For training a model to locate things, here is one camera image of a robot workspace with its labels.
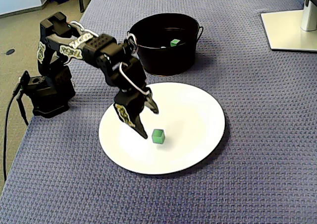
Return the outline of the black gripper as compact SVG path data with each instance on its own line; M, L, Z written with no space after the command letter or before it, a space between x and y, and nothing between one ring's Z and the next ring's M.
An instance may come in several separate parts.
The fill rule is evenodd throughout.
M159 113L159 108L153 100L151 88L147 87L146 75L141 63L133 57L128 61L118 62L112 70L112 81L119 88L113 105L118 118L142 138L148 139L140 113L143 111L144 105L154 114Z

